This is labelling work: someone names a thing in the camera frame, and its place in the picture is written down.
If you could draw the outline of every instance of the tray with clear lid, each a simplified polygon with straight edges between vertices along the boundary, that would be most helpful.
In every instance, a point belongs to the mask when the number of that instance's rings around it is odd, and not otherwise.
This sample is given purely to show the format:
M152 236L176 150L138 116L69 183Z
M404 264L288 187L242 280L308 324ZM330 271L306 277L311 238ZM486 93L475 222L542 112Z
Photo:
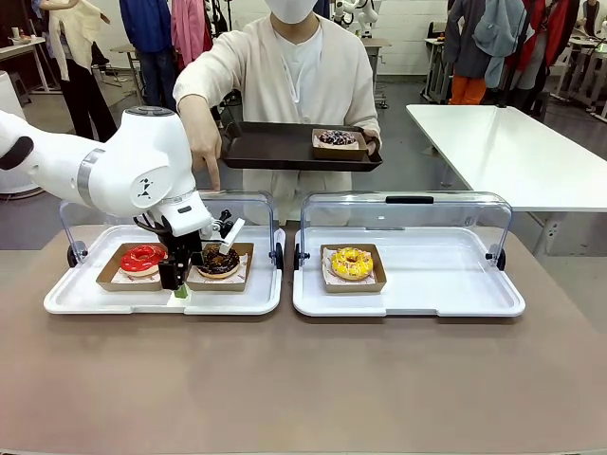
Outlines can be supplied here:
M272 311L279 302L283 276L283 245L285 233L275 227L271 197L264 193L220 192L201 193L213 218L219 219L228 210L232 220L241 218L234 249L252 251L241 270L247 270L244 290L210 286L193 290L189 270L185 297L175 292L156 290L107 290L100 275L119 253L131 245L154 245L158 237L138 227L134 220L116 218L100 211L63 202L62 223L70 246L67 260L70 269L45 298L45 309L53 314L132 314L181 313L185 315L258 316Z
M511 218L491 193L311 194L296 236L293 303L312 317L519 316L524 299L504 271ZM385 283L329 292L322 248L359 245L377 249Z

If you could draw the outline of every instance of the yellow frosted donut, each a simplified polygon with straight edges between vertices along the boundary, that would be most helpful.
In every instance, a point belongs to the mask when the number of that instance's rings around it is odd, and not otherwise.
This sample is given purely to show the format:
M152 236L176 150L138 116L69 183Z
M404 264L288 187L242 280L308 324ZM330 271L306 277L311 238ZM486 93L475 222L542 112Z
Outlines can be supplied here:
M373 258L367 251L351 247L342 248L331 256L331 268L338 277L357 282L371 274Z

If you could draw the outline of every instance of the face mask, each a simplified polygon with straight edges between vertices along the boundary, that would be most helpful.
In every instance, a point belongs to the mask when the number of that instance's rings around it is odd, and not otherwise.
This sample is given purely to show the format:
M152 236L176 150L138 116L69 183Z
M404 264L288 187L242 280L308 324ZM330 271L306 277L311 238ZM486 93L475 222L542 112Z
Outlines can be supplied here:
M305 19L317 0L266 0L267 5L285 24L299 24Z

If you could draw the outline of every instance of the neck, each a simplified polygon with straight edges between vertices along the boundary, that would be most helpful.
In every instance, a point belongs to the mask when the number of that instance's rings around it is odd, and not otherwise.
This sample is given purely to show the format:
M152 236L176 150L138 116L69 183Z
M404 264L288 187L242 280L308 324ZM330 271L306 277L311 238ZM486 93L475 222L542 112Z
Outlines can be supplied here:
M316 33L320 22L319 18L316 17L316 14L313 12L310 12L310 14L299 24L285 24L274 14L269 16L269 21L279 35L294 45L304 43L312 38L314 33Z

